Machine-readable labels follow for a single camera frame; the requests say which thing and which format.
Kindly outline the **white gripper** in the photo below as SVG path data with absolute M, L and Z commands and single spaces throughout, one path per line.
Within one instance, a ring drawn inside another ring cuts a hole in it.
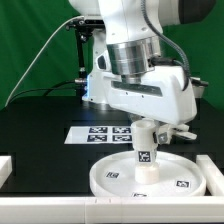
M 141 76 L 140 84 L 123 83 L 118 75 L 103 72 L 103 87 L 114 109 L 173 125 L 187 123 L 197 114 L 192 84 L 184 89 L 180 66 L 155 66 Z M 160 126 L 158 143 L 169 144 L 171 139 L 171 128 Z

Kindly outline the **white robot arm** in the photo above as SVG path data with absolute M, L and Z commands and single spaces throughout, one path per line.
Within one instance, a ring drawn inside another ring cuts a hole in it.
M 93 70 L 83 100 L 151 121 L 160 144 L 187 133 L 197 114 L 194 87 L 185 52 L 163 28 L 206 18 L 216 0 L 69 0 L 92 28 Z

